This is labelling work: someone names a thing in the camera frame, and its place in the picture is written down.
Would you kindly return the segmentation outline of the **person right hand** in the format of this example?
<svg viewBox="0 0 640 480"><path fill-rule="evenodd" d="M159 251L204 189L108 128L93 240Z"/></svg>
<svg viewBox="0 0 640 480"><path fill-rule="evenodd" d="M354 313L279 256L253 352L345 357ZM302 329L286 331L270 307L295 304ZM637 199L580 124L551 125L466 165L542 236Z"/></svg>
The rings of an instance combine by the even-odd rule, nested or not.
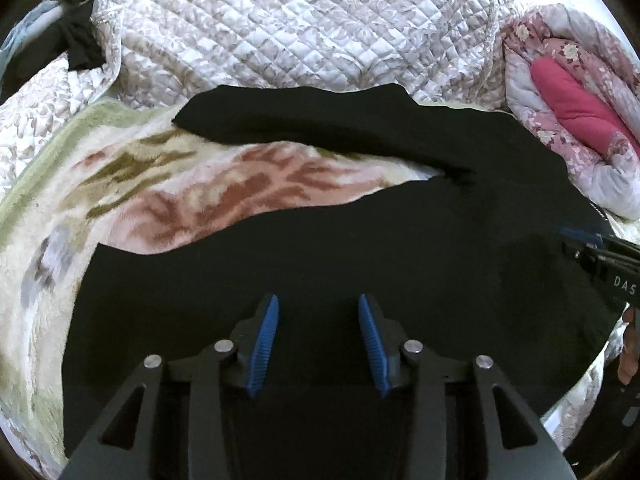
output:
<svg viewBox="0 0 640 480"><path fill-rule="evenodd" d="M625 386L628 386L632 378L639 370L639 336L634 323L636 322L637 309L628 307L622 317L626 328L623 336L623 350L620 352L617 377Z"/></svg>

